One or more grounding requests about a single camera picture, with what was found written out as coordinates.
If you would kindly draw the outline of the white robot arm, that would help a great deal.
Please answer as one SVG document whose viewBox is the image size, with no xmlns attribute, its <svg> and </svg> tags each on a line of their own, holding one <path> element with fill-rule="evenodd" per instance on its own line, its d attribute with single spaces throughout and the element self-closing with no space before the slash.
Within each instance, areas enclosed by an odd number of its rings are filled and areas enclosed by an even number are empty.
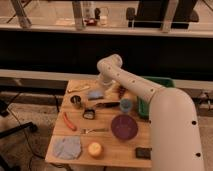
<svg viewBox="0 0 213 171">
<path fill-rule="evenodd" d="M 97 62 L 101 86 L 120 83 L 149 104 L 151 170 L 205 171 L 196 107 L 184 91 L 165 87 L 121 68 L 113 54 Z"/>
</svg>

